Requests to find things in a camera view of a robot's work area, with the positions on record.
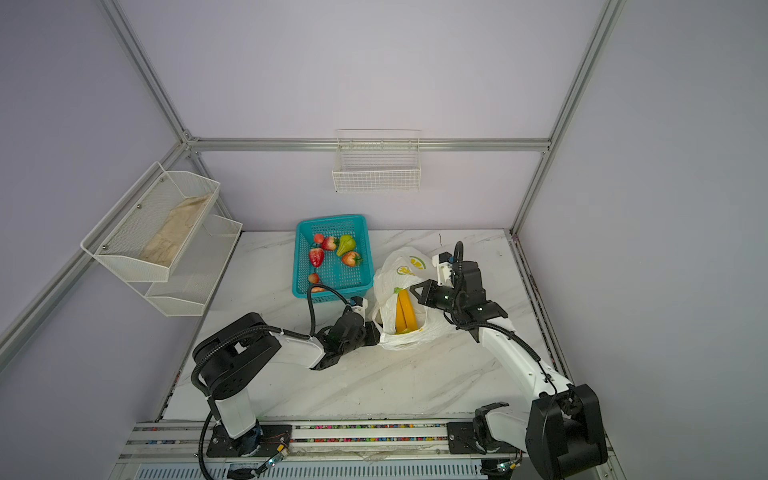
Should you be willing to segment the white lemon print plastic bag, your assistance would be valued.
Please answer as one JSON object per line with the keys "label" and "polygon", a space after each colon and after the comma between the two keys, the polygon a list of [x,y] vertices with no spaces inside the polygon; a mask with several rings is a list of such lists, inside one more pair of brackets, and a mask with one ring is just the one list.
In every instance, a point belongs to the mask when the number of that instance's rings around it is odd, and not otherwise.
{"label": "white lemon print plastic bag", "polygon": [[432,261],[412,247],[391,253],[374,275],[374,308],[371,319],[380,332],[379,345],[390,351],[408,350],[447,336],[453,331],[439,310],[417,303],[409,292],[419,329],[405,334],[395,333],[397,291],[423,282],[436,280]]}

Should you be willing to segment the yellow fake banana bunch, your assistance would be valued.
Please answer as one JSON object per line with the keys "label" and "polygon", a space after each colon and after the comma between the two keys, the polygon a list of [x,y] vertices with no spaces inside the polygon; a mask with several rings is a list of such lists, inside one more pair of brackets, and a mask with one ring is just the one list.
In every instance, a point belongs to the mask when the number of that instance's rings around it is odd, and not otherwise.
{"label": "yellow fake banana bunch", "polygon": [[395,333],[405,334],[417,331],[419,324],[407,289],[397,291],[396,306]]}

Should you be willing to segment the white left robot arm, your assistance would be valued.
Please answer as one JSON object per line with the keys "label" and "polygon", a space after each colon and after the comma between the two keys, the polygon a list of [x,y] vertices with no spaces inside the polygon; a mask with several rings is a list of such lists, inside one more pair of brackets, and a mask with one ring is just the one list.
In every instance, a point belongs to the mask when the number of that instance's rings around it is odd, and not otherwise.
{"label": "white left robot arm", "polygon": [[345,308],[335,324],[310,334],[271,326],[251,312],[195,347],[190,381],[229,439],[257,438],[260,427],[247,388],[267,365],[277,362],[322,371],[379,340],[377,327],[363,318],[358,307]]}

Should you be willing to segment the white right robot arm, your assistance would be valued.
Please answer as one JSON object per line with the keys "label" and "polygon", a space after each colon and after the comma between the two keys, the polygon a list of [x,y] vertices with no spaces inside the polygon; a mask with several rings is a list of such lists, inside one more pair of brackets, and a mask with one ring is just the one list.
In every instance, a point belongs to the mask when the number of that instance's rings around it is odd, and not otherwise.
{"label": "white right robot arm", "polygon": [[608,447],[597,394],[559,374],[515,331],[506,311],[487,298],[476,262],[444,252],[433,264],[436,279],[411,286],[411,293],[489,351],[518,393],[513,402],[476,409],[471,448],[528,457],[543,479],[565,479],[604,464]]}

